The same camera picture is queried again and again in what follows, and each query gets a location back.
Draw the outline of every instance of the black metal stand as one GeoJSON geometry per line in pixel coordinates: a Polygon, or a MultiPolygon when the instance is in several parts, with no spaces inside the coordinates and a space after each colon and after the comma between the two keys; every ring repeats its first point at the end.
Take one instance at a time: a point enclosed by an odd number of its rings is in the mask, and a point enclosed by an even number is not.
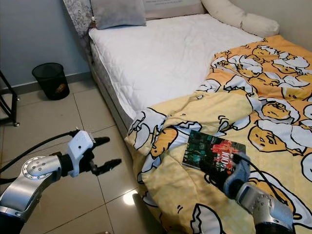
{"type": "Polygon", "coordinates": [[[13,122],[14,126],[17,127],[17,126],[20,125],[20,123],[16,121],[16,109],[17,109],[17,103],[16,102],[20,98],[17,96],[15,91],[12,89],[12,87],[10,86],[10,84],[6,80],[6,78],[4,77],[3,73],[1,72],[1,70],[0,70],[0,78],[3,80],[3,82],[5,83],[5,85],[8,87],[9,91],[12,94],[12,105],[11,105],[11,108],[4,101],[4,99],[2,97],[2,94],[0,95],[0,107],[8,115],[7,118],[0,119],[0,125],[1,124],[5,124],[5,123],[9,123],[9,122],[13,122]]]}

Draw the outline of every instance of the baseboard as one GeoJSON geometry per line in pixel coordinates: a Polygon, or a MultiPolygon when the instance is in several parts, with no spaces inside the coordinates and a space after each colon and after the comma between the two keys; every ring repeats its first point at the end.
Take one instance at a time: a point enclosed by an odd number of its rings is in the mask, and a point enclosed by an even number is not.
{"type": "MultiPolygon", "coordinates": [[[[67,83],[74,83],[74,82],[78,82],[78,81],[82,81],[86,79],[92,79],[92,77],[91,77],[91,72],[84,72],[84,73],[67,75],[66,79],[67,79],[67,83]]],[[[27,83],[27,84],[22,84],[22,85],[15,85],[12,87],[18,95],[41,90],[41,87],[37,81],[27,83]]],[[[7,88],[1,90],[1,93],[3,94],[7,94],[9,92],[10,91],[7,88]]]]}

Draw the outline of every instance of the pillow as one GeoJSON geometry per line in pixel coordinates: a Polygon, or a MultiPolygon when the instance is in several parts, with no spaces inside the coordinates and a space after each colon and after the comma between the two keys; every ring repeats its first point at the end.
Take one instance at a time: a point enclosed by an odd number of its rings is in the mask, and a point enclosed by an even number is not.
{"type": "Polygon", "coordinates": [[[91,0],[97,29],[146,25],[142,0],[91,0]]]}
{"type": "Polygon", "coordinates": [[[143,0],[146,19],[162,19],[207,13],[201,0],[143,0]]]}
{"type": "Polygon", "coordinates": [[[242,29],[248,33],[266,38],[278,34],[279,24],[275,20],[263,16],[247,14],[243,19],[242,29]]]}
{"type": "Polygon", "coordinates": [[[217,20],[240,28],[245,11],[229,0],[202,0],[204,7],[208,13],[217,20]]]}

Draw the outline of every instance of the wall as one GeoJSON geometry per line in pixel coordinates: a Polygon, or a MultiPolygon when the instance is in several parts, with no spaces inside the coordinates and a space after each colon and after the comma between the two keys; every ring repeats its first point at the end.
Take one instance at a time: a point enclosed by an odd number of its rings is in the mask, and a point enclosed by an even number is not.
{"type": "Polygon", "coordinates": [[[88,72],[75,36],[62,0],[0,0],[0,68],[11,85],[36,81],[31,71],[45,62],[88,72]]]}
{"type": "Polygon", "coordinates": [[[285,39],[312,51],[312,0],[230,1],[248,13],[277,21],[285,39]]]}

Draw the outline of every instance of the cartoon print blanket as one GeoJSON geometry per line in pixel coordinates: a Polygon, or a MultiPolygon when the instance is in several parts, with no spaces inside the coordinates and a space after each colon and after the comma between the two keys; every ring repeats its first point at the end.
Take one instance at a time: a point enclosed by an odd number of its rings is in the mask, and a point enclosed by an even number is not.
{"type": "MultiPolygon", "coordinates": [[[[312,233],[312,53],[281,36],[215,55],[193,94],[140,112],[126,141],[143,200],[162,225],[190,234],[254,233],[251,215],[182,165],[191,130],[246,145],[293,213],[312,233]]],[[[256,171],[250,183],[274,194],[256,171]]]]}

